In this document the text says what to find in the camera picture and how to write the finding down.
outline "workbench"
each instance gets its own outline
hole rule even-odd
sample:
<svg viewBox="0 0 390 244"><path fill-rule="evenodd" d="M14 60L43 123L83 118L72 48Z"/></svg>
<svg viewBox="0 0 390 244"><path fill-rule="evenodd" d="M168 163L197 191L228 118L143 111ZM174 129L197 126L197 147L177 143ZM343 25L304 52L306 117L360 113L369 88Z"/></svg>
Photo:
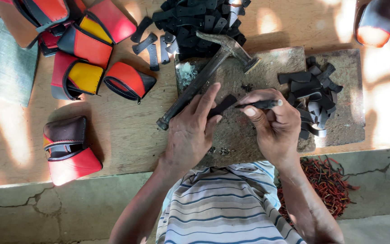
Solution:
<svg viewBox="0 0 390 244"><path fill-rule="evenodd" d="M92 2L84 0L87 6ZM163 3L113 2L137 23L159 11ZM390 41L381 49L355 43L355 4L355 0L253 0L246 15L239 16L239 29L247 38L244 49L248 53L293 46L304 46L306 54L360 48L365 141L317 148L311 155L390 148ZM149 32L163 35L153 24L143 39ZM150 71L148 52L136 56L133 44L130 39L119 43L110 66L122 61L157 78L140 105L115 94L104 84L99 89L100 96L84 96L84 101L54 99L50 91L54 58L40 55L29 106L0 100L0 186L50 181L42 148L43 126L51 120L81 114L88 118L87 140L104 166L85 178L154 170L167 142L167 132L158 129L156 120L177 97L175 68L171 60L170 64L160 65L160 71Z"/></svg>

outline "left hand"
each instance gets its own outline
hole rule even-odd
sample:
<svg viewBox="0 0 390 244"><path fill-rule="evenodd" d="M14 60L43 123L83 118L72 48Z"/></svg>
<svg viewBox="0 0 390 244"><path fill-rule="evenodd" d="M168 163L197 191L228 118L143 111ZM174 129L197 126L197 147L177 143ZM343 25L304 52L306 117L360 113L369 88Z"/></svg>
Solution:
<svg viewBox="0 0 390 244"><path fill-rule="evenodd" d="M168 145L158 168L181 178L205 156L212 145L214 127L222 119L215 115L207 120L210 109L216 106L214 98L220 88L220 83L211 85L203 96L196 95L170 120Z"/></svg>

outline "hammer handle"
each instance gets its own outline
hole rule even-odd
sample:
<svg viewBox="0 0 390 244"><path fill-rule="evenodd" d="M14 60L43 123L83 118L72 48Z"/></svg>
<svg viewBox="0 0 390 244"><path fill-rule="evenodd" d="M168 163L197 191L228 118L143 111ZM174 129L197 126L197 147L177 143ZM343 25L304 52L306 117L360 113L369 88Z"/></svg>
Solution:
<svg viewBox="0 0 390 244"><path fill-rule="evenodd" d="M180 95L177 101L168 109L162 118L158 119L156 124L163 130L167 130L169 121L172 117L180 113L184 107L192 100L192 98L201 90L203 85L209 80L216 69L229 57L230 51L221 47L216 55L210 59L205 68L193 79L193 81L187 86L185 91Z"/></svg>

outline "pile of black leather strips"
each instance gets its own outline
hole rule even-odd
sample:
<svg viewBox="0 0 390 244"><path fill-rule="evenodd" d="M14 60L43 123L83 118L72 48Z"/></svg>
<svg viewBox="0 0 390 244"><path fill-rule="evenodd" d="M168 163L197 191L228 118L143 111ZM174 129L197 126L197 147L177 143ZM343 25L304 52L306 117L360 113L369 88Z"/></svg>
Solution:
<svg viewBox="0 0 390 244"><path fill-rule="evenodd" d="M152 19L145 17L139 24L131 40L139 42L145 29L153 22L165 35L160 36L161 64L169 63L168 53L178 53L179 60L191 57L212 57L220 45L198 38L196 31L211 34L224 34L234 38L241 46L246 38L239 31L241 21L238 15L245 15L245 8L251 0L241 0L241 5L232 4L234 0L167 0L160 8L163 12L154 13ZM138 54L145 48L150 52L150 69L159 70L156 56L150 45L157 36L150 33L148 38L133 46Z"/></svg>
<svg viewBox="0 0 390 244"><path fill-rule="evenodd" d="M324 71L320 70L315 57L306 59L308 71L279 74L280 84L288 83L290 93L287 99L293 107L300 112L301 131L300 138L307 140L311 132L315 136L326 137L326 121L335 116L337 94L343 89L329 78L335 67L328 63Z"/></svg>

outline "hammer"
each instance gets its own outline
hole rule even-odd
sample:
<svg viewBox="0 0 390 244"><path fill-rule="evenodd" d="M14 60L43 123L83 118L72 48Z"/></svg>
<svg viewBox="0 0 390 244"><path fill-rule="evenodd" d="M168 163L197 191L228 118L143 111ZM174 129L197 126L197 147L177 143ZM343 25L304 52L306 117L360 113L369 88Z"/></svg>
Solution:
<svg viewBox="0 0 390 244"><path fill-rule="evenodd" d="M218 69L222 62L224 62L224 60L230 55L233 55L243 64L245 74L248 74L261 60L261 58L251 58L246 51L243 50L240 44L229 36L205 34L200 31L197 31L196 35L201 39L220 44L221 48L209 61L206 67L203 68L195 79L193 79L189 86L187 86L186 90L168 109L163 117L157 120L156 124L163 130L168 129L170 119L183 110L183 108L201 90L203 85L209 80L216 69Z"/></svg>

